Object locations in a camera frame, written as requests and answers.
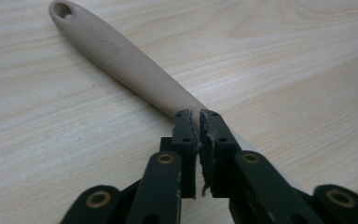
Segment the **light wood surface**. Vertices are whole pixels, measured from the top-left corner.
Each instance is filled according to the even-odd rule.
[[[358,0],[74,1],[140,47],[303,190],[358,192]],[[0,223],[59,223],[138,180],[171,121],[79,54],[49,1],[0,1]],[[226,200],[182,223],[232,223]]]

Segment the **hanging hole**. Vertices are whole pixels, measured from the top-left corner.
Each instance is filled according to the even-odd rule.
[[[293,213],[290,216],[290,220],[292,221],[292,223],[294,224],[308,224],[309,222],[307,221],[307,219],[303,216],[301,216],[299,213]]]
[[[66,4],[57,3],[54,5],[54,12],[61,19],[70,19],[72,17],[72,10]]]
[[[247,161],[249,163],[256,163],[258,162],[258,157],[254,154],[251,154],[251,153],[246,153],[246,154],[243,154],[242,155],[242,159],[244,161]]]
[[[144,218],[144,224],[159,224],[159,217],[157,214],[149,214]]]
[[[97,192],[92,193],[86,200],[86,205],[90,208],[99,208],[110,201],[110,193],[100,190]]]
[[[326,192],[326,197],[333,203],[336,203],[343,207],[352,208],[356,206],[356,201],[347,193],[338,190],[330,189]]]
[[[173,162],[173,156],[171,156],[169,154],[162,154],[157,157],[157,161],[159,163],[168,164],[168,163]]]

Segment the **silicone handle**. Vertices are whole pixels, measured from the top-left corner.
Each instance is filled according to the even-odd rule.
[[[206,108],[126,37],[85,8],[53,1],[49,14],[80,52],[164,114],[172,116],[182,109],[198,113]]]

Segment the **hole in handle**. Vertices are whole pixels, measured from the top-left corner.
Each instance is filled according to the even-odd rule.
[[[54,13],[62,19],[70,19],[72,10],[64,3],[57,3],[53,7]]]

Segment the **tabletop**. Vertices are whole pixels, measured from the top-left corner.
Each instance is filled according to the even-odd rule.
[[[142,177],[172,121],[74,49],[50,1],[0,1],[0,223],[59,223]],[[358,0],[79,0],[307,193],[358,193]],[[182,223],[232,223],[227,200]]]

